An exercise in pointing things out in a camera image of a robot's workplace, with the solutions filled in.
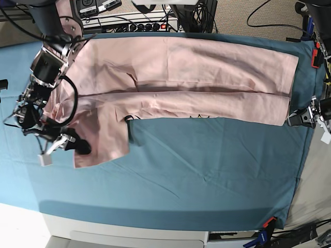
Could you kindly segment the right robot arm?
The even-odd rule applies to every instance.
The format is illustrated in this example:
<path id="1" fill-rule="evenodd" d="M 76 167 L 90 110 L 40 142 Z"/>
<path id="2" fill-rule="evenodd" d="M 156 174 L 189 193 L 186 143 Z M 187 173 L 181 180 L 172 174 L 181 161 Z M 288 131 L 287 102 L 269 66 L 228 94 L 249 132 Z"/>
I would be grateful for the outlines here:
<path id="1" fill-rule="evenodd" d="M 83 38 L 83 26 L 76 11 L 75 2 L 69 2 L 66 9 L 68 16 L 59 16 L 56 1 L 18 1 L 27 6 L 30 15 L 42 35 L 36 36 L 17 23 L 4 11 L 1 13 L 18 30 L 28 36 L 42 41 L 41 50 L 31 65 L 31 75 L 26 89 L 19 95 L 12 117 L 16 127 L 24 135 L 33 134 L 51 143 L 51 147 L 41 147 L 41 154 L 49 156 L 58 148 L 74 150 L 80 155 L 91 152 L 88 141 L 79 137 L 69 124 L 74 119 L 78 107 L 78 90 L 74 82 L 66 75 L 80 50 L 89 42 Z M 67 119 L 57 122 L 48 117 L 44 108 L 50 100 L 51 93 L 66 81 L 73 89 L 73 107 Z"/>

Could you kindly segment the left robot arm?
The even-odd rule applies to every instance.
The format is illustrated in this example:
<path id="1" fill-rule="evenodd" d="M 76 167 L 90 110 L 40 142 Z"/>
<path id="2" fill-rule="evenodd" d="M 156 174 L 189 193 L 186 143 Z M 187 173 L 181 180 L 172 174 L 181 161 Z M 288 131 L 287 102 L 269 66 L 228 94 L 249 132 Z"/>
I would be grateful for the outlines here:
<path id="1" fill-rule="evenodd" d="M 324 135 L 330 135 L 330 1 L 299 1 L 295 10 L 307 20 L 303 22 L 306 36 L 311 35 L 315 42 L 312 53 L 311 66 L 320 68 L 324 66 L 326 76 L 325 97 L 318 100 L 311 98 L 306 108 L 295 110 L 288 118 L 289 126 L 304 126 L 314 129 L 319 125 Z"/>

